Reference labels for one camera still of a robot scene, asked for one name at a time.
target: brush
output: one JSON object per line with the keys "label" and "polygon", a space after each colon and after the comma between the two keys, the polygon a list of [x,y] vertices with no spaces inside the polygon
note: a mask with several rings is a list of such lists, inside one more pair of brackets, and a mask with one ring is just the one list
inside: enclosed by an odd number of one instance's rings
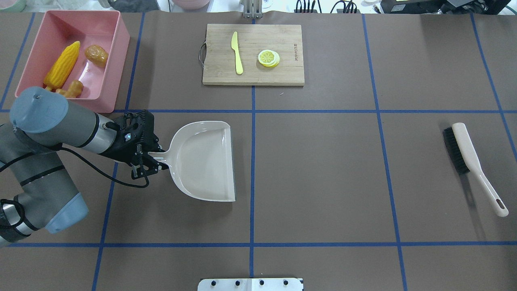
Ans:
{"label": "brush", "polygon": [[481,169],[478,155],[470,140],[465,124],[458,122],[454,123],[452,127],[445,129],[444,140],[456,172],[460,175],[472,172],[481,185],[483,192],[488,197],[495,214],[501,217],[507,216],[508,209]]}

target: screw hole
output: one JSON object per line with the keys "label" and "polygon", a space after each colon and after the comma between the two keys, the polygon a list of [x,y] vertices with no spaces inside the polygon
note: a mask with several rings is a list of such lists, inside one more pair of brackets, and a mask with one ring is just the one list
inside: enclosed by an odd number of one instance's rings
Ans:
{"label": "screw hole", "polygon": [[497,201],[497,204],[499,204],[499,207],[501,207],[501,209],[505,208],[505,206],[504,206],[504,204],[503,204],[503,202],[501,200],[496,199],[495,201]]}

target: table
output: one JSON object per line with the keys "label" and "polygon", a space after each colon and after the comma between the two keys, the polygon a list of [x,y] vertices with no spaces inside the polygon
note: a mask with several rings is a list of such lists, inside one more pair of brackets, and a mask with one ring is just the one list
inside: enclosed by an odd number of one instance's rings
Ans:
{"label": "table", "polygon": [[[204,86],[207,23],[238,12],[123,14],[131,35],[115,118],[149,109],[232,127],[237,201],[195,200],[167,172],[144,190],[67,153],[88,216],[0,249],[2,290],[196,290],[203,278],[297,277],[305,290],[517,289],[517,18],[268,12],[301,24],[304,87]],[[0,15],[0,123],[41,22]],[[510,214],[464,192],[442,130],[467,125]],[[80,151],[131,181],[130,168]],[[10,171],[2,198],[21,191]],[[474,204],[468,203],[473,198]]]}

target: cutting board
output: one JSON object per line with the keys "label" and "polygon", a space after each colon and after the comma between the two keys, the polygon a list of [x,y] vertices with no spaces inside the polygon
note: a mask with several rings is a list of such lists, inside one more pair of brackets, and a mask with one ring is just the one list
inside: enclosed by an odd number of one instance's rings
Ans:
{"label": "cutting board", "polygon": [[[235,53],[231,47],[235,31],[244,69],[242,75],[235,72]],[[257,57],[266,49],[280,55],[278,66],[267,68],[259,63]],[[303,86],[301,25],[208,24],[203,84]]]}

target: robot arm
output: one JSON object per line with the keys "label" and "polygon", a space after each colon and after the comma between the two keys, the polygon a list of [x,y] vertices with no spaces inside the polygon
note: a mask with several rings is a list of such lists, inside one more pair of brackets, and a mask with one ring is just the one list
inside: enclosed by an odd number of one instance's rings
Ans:
{"label": "robot arm", "polygon": [[88,208],[56,150],[69,144],[133,167],[137,179],[167,169],[147,152],[161,151],[148,111],[112,121],[39,87],[26,89],[0,125],[0,166],[11,168],[23,192],[0,200],[0,247],[46,228],[59,232]]}

